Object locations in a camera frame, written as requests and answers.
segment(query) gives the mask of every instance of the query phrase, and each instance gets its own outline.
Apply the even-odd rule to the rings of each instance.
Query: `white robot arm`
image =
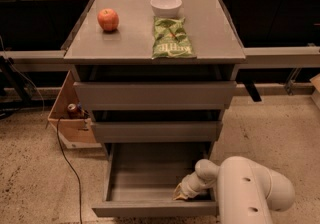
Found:
[[[285,211],[294,203],[289,179],[243,157],[230,157],[220,167],[198,161],[195,172],[177,186],[174,199],[194,198],[215,181],[222,224],[272,224],[269,210]]]

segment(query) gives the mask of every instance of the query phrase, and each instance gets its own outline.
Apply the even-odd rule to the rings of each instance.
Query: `red apple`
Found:
[[[114,31],[119,25],[118,14],[110,8],[105,8],[99,11],[97,19],[100,27],[104,31]]]

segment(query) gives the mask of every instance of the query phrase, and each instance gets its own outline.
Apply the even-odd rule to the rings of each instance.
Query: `drawer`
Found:
[[[236,83],[81,83],[74,84],[87,110],[225,109]]]
[[[214,142],[219,138],[222,122],[105,122],[91,127],[100,143]]]
[[[229,81],[234,69],[234,64],[165,64],[164,62],[166,61],[161,60],[156,65],[81,64],[75,68],[82,82]]]
[[[203,143],[112,144],[104,201],[93,206],[94,212],[98,217],[216,215],[210,190],[190,201],[172,199],[205,154]]]

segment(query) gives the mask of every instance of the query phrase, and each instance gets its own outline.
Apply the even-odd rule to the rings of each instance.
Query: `speckled floor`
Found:
[[[224,116],[212,160],[241,155],[286,175],[296,202],[275,224],[320,223],[320,110],[310,95],[235,97]],[[0,120],[0,223],[79,223],[78,184],[63,159],[49,111],[20,110]],[[101,149],[66,150],[83,188],[83,223],[215,223],[214,217],[103,218],[91,205],[102,199],[106,171]]]

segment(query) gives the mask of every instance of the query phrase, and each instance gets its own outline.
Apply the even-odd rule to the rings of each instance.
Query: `green snack bag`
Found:
[[[183,28],[184,20],[154,17],[153,59],[196,57]]]

